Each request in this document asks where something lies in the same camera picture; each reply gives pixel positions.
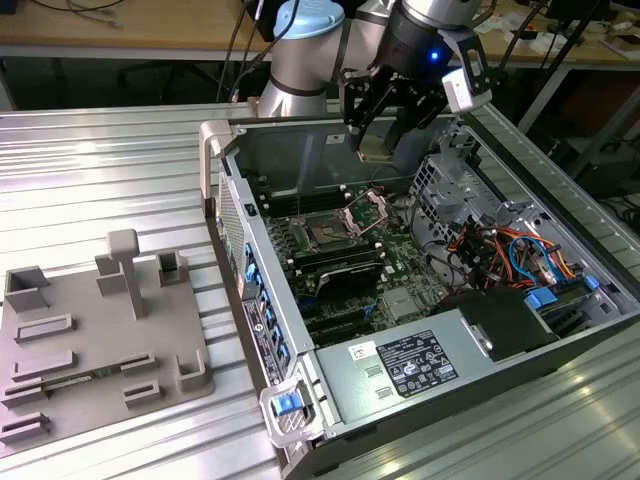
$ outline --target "chip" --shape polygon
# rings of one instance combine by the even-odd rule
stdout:
[[[342,220],[336,215],[308,217],[307,233],[318,245],[350,240]]]
[[[405,287],[394,288],[382,295],[385,304],[389,308],[393,319],[402,320],[409,315],[418,313],[419,309],[416,302],[413,301],[409,290]]]

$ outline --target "sticker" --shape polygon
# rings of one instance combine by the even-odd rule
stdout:
[[[404,398],[458,378],[431,330],[380,345],[377,351],[398,394]]]
[[[240,295],[240,298],[242,298],[242,295],[244,294],[244,276],[243,275],[238,275],[238,282],[237,282],[237,287],[238,287],[238,295]]]
[[[355,361],[370,357],[378,352],[376,351],[376,343],[373,340],[369,340],[368,342],[359,343],[358,345],[351,345],[349,347],[349,353]]]
[[[344,143],[344,133],[340,135],[327,135],[327,145],[336,145]]]
[[[258,357],[262,364],[262,369],[266,372],[270,385],[277,385],[282,381],[280,367],[276,357],[272,352],[271,335],[263,325],[258,305],[255,300],[242,302],[245,317],[249,323],[249,328],[253,333],[253,343],[258,351]]]

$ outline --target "power supply label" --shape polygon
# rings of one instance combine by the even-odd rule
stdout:
[[[404,398],[458,378],[431,330],[380,345],[378,355],[398,395]]]

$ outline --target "open computer chassis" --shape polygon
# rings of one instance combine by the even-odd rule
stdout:
[[[209,230],[287,478],[548,374],[640,314],[638,282],[473,116],[411,132],[393,163],[344,133],[201,129],[202,171],[221,159],[215,206],[202,176]],[[524,193],[485,178],[480,150]]]

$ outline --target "motherboard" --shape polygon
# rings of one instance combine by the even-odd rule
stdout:
[[[318,346],[424,318],[448,294],[413,241],[406,210],[380,189],[343,186],[266,206],[267,231]]]

